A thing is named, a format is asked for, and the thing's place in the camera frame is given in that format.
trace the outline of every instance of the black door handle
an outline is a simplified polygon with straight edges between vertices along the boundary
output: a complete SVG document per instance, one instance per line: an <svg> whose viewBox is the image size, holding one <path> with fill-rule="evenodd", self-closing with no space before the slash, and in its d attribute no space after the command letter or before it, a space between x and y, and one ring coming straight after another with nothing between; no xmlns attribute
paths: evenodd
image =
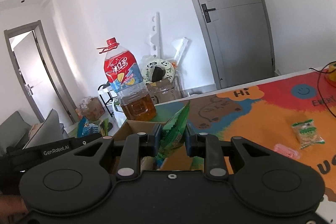
<svg viewBox="0 0 336 224"><path fill-rule="evenodd" d="M203 13L204 13L205 21L207 23L211 22L211 19L210 19L210 16L209 16L209 11L214 11L214 10L216 10L216 8L208 9L206 3L204 3L204 4L202 4L202 10L203 10Z"/></svg>

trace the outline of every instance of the white wall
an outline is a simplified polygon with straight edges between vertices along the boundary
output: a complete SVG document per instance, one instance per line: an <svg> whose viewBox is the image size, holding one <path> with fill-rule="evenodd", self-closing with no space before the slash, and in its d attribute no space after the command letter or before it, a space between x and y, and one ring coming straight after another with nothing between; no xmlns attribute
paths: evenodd
<svg viewBox="0 0 336 224"><path fill-rule="evenodd" d="M97 47L116 37L139 62L149 55L150 19L160 12L163 52L174 55L173 39L187 37L190 47L181 66L184 89L214 84L205 43L191 0L51 0L51 13L65 55L78 86L86 96L96 96L107 81L105 54Z"/></svg>
<svg viewBox="0 0 336 224"><path fill-rule="evenodd" d="M281 74L336 59L336 0L265 0Z"/></svg>
<svg viewBox="0 0 336 224"><path fill-rule="evenodd" d="M0 123L16 110L20 112L27 123L34 124L39 122L16 77L3 33L6 29L19 27L39 19L42 22L51 53L54 55L55 63L63 77L65 85L75 101L79 101L82 98L82 95L78 92L78 88L75 88L76 83L73 80L66 58L60 47L53 23L43 10L37 5L3 10L0 11Z"/></svg>

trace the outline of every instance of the brown liquid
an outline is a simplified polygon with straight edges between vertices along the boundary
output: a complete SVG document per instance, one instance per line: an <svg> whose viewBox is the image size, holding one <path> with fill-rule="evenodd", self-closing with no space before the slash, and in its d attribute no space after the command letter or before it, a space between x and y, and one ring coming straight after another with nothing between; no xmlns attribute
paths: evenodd
<svg viewBox="0 0 336 224"><path fill-rule="evenodd" d="M149 94L127 105L121 105L126 118L148 122L156 116L156 109Z"/></svg>

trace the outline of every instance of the smiley face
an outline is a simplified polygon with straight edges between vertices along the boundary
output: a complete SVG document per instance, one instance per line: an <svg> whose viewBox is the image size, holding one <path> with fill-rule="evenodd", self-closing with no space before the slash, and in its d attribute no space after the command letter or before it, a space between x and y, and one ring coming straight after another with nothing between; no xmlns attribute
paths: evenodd
<svg viewBox="0 0 336 224"><path fill-rule="evenodd" d="M316 96L316 89L307 84L295 85L291 94L299 99L310 99Z"/></svg>

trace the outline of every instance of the bottle label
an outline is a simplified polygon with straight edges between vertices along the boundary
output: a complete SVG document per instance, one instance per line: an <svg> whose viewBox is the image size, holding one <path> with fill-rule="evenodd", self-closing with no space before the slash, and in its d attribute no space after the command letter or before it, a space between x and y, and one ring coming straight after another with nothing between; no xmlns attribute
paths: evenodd
<svg viewBox="0 0 336 224"><path fill-rule="evenodd" d="M105 60L104 70L116 93L143 81L137 61L129 51Z"/></svg>

